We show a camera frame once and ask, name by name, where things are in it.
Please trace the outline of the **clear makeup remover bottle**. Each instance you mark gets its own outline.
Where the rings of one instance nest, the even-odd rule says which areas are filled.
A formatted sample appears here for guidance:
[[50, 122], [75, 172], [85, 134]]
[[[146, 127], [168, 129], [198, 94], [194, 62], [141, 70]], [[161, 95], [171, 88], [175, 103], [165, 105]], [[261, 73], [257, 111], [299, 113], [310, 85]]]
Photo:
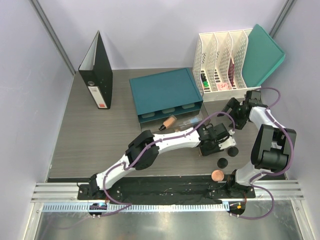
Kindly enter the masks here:
[[187, 119], [182, 122], [183, 125], [194, 125], [202, 121], [202, 118], [199, 116], [194, 116], [190, 119]]

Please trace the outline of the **beige foundation bottle black cap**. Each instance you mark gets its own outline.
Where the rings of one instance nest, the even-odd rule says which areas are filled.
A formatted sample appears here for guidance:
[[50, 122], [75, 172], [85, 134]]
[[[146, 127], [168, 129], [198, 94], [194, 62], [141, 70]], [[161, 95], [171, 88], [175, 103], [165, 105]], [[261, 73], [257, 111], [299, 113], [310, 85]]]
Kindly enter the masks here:
[[163, 131], [170, 128], [176, 122], [176, 120], [177, 118], [174, 115], [171, 115], [162, 123], [162, 125], [158, 128], [158, 130]]

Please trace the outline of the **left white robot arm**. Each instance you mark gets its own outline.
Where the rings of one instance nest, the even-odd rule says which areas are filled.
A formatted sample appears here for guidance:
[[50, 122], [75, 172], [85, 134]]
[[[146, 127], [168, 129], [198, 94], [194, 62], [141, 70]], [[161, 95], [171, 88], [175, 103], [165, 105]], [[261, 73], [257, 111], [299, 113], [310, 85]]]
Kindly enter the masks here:
[[203, 156], [222, 152], [230, 147], [226, 143], [234, 133], [234, 129], [227, 130], [223, 123], [216, 126], [211, 123], [199, 124], [183, 131], [165, 134], [153, 134], [150, 130], [145, 130], [128, 145], [120, 160], [107, 170], [90, 177], [89, 194], [97, 200], [102, 199], [118, 180], [132, 171], [149, 168], [159, 155], [169, 151], [199, 148]]

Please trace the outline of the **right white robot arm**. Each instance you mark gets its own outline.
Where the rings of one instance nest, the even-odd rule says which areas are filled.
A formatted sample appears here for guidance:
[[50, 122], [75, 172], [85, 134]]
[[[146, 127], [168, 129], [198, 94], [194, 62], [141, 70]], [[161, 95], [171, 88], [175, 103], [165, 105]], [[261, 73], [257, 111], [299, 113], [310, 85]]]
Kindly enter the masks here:
[[275, 119], [258, 89], [248, 90], [243, 101], [232, 97], [222, 111], [232, 117], [231, 127], [241, 130], [247, 122], [252, 122], [258, 129], [250, 161], [234, 170], [226, 182], [226, 193], [232, 198], [240, 198], [253, 190], [256, 180], [266, 175], [282, 175], [290, 168], [297, 132]]

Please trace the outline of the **teal makeup drawer organizer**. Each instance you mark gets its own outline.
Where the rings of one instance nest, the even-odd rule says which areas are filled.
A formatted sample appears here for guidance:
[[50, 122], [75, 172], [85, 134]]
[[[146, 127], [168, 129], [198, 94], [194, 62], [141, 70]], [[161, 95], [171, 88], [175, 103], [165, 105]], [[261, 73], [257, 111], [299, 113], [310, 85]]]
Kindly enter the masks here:
[[164, 120], [177, 117], [175, 125], [189, 125], [187, 119], [207, 114], [202, 93], [192, 71], [180, 68], [129, 80], [141, 131], [158, 132]]

